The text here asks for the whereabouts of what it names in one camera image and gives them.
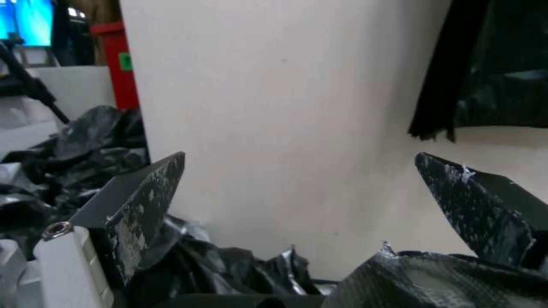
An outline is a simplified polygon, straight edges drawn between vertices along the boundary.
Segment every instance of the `white plastic part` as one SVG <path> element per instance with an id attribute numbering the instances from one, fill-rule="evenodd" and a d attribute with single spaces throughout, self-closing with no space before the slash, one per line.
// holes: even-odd
<path id="1" fill-rule="evenodd" d="M 17 283 L 27 267 L 27 260 L 17 242 L 0 240 L 0 306 L 15 307 Z"/>
<path id="2" fill-rule="evenodd" d="M 74 232 L 41 240 L 34 249 L 42 276 L 45 308 L 109 308 L 113 294 L 93 248 L 89 232 Z"/>

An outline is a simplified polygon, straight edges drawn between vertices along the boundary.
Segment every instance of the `white residue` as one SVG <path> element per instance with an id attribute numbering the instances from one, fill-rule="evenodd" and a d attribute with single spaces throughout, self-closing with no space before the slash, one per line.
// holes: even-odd
<path id="1" fill-rule="evenodd" d="M 463 183 L 466 184 L 468 179 L 476 175 L 475 172 L 470 171 L 465 164 L 463 164 Z"/>

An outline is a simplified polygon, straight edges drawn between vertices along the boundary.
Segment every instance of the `computer monitor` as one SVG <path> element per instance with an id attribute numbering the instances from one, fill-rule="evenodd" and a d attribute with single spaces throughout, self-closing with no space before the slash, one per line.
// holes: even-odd
<path id="1" fill-rule="evenodd" d="M 28 47 L 52 44 L 52 0 L 7 0 L 15 5 L 15 21 L 19 36 Z"/>
<path id="2" fill-rule="evenodd" d="M 27 47 L 52 44 L 52 0 L 0 0 L 0 39 L 16 32 Z"/>
<path id="3" fill-rule="evenodd" d="M 10 32 L 16 32 L 15 7 L 10 0 L 0 0 L 0 39 L 8 39 Z"/>

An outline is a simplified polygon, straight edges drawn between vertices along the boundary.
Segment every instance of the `metal nut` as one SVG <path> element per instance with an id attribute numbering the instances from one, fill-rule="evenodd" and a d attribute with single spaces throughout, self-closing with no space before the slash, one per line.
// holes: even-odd
<path id="1" fill-rule="evenodd" d="M 61 221 L 60 223 L 54 223 L 45 228 L 44 232 L 42 232 L 42 238 L 44 241 L 50 241 L 51 239 L 58 238 L 73 231 L 74 227 L 70 222 Z"/>

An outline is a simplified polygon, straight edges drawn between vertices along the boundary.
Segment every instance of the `crumpled plastic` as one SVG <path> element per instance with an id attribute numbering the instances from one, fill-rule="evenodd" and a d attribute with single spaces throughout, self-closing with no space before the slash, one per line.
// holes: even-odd
<path id="1" fill-rule="evenodd" d="M 548 127 L 548 4 L 453 1 L 409 129 Z"/>
<path id="2" fill-rule="evenodd" d="M 324 301 L 322 308 L 547 307 L 537 272 L 462 255 L 395 253 L 385 243 Z"/>
<path id="3" fill-rule="evenodd" d="M 245 249 L 218 248 L 199 225 L 167 216 L 124 290 L 130 307 L 183 294 L 319 295 L 308 261 L 294 248 L 263 261 Z"/>
<path id="4" fill-rule="evenodd" d="M 20 163 L 28 182 L 0 190 L 0 219 L 9 222 L 2 224 L 0 238 L 16 240 L 32 259 L 46 226 L 68 219 L 114 176 L 141 169 L 150 159 L 139 111 L 99 106 L 58 136 L 10 152 L 0 163 Z"/>

